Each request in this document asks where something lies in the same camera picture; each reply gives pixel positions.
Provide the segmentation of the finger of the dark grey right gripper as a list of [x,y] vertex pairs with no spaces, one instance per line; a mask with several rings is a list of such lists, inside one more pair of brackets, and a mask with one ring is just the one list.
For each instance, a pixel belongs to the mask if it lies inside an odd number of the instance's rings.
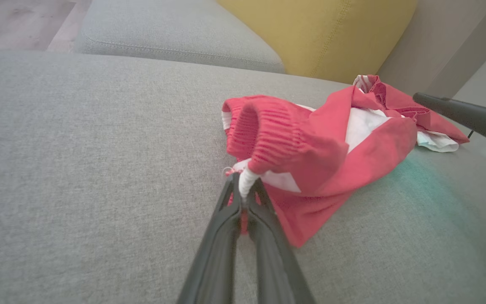
[[413,100],[440,115],[451,119],[486,137],[486,107],[451,98],[416,93]]

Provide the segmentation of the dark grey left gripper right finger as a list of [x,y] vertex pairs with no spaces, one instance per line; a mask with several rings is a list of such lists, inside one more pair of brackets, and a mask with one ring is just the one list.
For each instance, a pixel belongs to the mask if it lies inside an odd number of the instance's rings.
[[261,179],[251,187],[247,202],[248,232],[256,246],[258,303],[316,303]]

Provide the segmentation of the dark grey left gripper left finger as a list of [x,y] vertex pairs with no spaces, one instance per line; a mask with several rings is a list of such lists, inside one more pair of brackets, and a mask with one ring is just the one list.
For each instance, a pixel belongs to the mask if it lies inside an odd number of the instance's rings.
[[224,183],[178,296],[178,304],[233,303],[242,211],[238,183],[239,173],[232,173]]

